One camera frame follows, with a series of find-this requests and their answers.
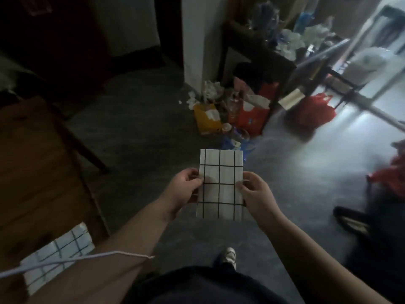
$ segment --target hand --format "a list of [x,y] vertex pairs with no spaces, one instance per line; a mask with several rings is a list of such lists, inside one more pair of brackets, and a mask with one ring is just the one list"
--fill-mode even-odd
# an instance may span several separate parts
[[260,176],[251,172],[244,172],[243,179],[247,181],[238,182],[237,189],[242,194],[246,207],[254,217],[261,229],[266,222],[282,215],[280,208],[277,206],[276,199],[266,182]]
[[198,177],[198,169],[188,168],[181,171],[167,185],[160,195],[161,204],[175,218],[177,212],[187,204],[194,190],[203,184],[203,179]]

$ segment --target white cord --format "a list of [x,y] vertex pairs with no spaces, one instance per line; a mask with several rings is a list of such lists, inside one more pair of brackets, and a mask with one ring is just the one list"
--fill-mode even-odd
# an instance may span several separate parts
[[93,255],[74,257],[74,258],[67,258],[67,259],[60,259],[60,260],[55,260],[55,261],[42,261],[42,262],[38,262],[35,265],[19,266],[17,268],[14,268],[14,269],[11,269],[11,270],[8,270],[8,271],[0,272],[0,279],[11,276],[11,275],[15,275],[15,274],[18,274],[18,273],[25,273],[27,271],[31,271],[31,270],[37,269],[39,267],[55,265],[55,264],[60,264],[60,263],[65,263],[65,262],[73,262],[73,261],[85,260],[85,259],[106,257],[106,256],[116,255],[116,254],[125,255],[125,256],[131,256],[131,257],[148,258],[148,259],[155,258],[155,256],[140,255],[140,254],[127,253],[127,252],[122,252],[122,251],[119,251],[119,250],[114,250],[112,252],[105,252],[105,253],[100,253],[100,254],[93,254]]

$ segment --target white sneaker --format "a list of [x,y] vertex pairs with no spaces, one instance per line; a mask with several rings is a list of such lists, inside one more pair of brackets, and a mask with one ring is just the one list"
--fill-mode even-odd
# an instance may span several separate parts
[[227,248],[221,258],[221,263],[230,263],[236,270],[236,252],[233,248]]

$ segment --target gray floor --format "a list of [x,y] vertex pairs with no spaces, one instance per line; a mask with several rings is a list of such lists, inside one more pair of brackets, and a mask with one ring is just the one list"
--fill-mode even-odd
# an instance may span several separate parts
[[[68,123],[112,168],[100,175],[85,160],[86,179],[109,227],[116,231],[158,197],[179,170],[198,166],[200,148],[216,148],[219,137],[201,137],[182,88],[182,72],[172,66],[131,72],[105,84],[105,94]],[[339,261],[354,244],[332,218],[344,205],[363,209],[365,174],[389,162],[390,147],[403,133],[367,112],[347,105],[307,142],[273,117],[245,170],[261,175],[282,211]],[[302,303],[265,235],[252,223],[202,220],[185,209],[157,246],[162,271],[210,265],[227,246],[238,254],[238,271],[259,280],[290,303]]]

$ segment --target white grid-patterned card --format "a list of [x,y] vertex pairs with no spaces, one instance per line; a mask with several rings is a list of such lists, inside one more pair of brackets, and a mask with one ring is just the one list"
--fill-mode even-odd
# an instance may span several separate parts
[[251,220],[235,184],[243,181],[243,153],[239,150],[201,149],[197,217]]

